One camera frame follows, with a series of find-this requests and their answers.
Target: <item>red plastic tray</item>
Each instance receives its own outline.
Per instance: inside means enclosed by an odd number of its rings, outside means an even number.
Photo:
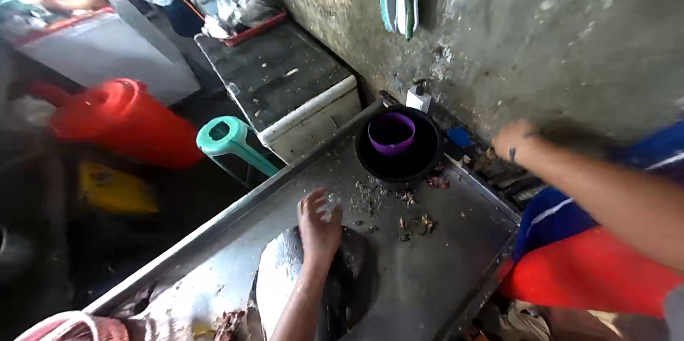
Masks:
[[[235,36],[231,36],[230,38],[227,39],[221,39],[223,43],[226,43],[228,46],[235,46],[239,44],[240,42],[243,42],[245,39],[249,39],[254,35],[258,35],[269,28],[277,25],[278,23],[283,22],[285,19],[287,19],[287,12],[283,11],[276,16],[270,18],[266,22],[261,23],[260,25],[256,27],[252,27],[249,30],[243,31],[241,33],[238,33]]]

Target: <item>stainless steel counter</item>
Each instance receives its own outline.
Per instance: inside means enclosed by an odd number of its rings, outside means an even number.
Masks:
[[[364,209],[350,210],[360,198],[356,182],[369,183],[356,159],[354,135],[363,119],[382,107],[375,102],[331,142],[281,170],[85,310],[111,314],[156,283],[150,305],[135,318],[157,320],[160,338],[168,332],[172,339],[186,339],[193,320],[212,323],[223,311],[246,304],[261,250],[297,224],[296,205],[305,194],[327,185],[346,207],[343,224],[363,233],[377,255],[373,302],[344,339],[447,338],[472,319],[508,272],[517,214],[446,158],[450,188],[422,182],[415,193],[418,203],[409,206],[385,197],[374,220]],[[420,219],[422,214],[439,223],[434,232],[399,241],[399,217]],[[364,224],[354,225],[358,220]],[[379,230],[368,233],[370,224]]]

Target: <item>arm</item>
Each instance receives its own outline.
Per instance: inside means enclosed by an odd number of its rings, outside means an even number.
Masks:
[[[684,190],[662,177],[574,153],[519,120],[493,140],[497,154],[573,197],[599,223],[649,258],[684,270]]]
[[[330,222],[318,209],[328,203],[325,188],[316,189],[297,206],[304,248],[301,278],[295,285],[270,341],[313,341],[318,324],[323,285],[341,238],[342,209],[332,210]]]

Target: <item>yellow container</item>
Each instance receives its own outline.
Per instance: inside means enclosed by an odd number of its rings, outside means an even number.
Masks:
[[[138,177],[94,162],[81,162],[79,173],[81,195],[90,206],[122,214],[159,211],[149,187]]]

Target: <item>fish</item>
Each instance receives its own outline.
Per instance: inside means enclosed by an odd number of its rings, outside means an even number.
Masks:
[[[377,272],[365,238],[342,226],[340,247],[323,287],[316,341],[337,341],[360,321],[372,301]],[[256,307],[269,339],[300,278],[304,249],[299,227],[282,232],[261,253]]]

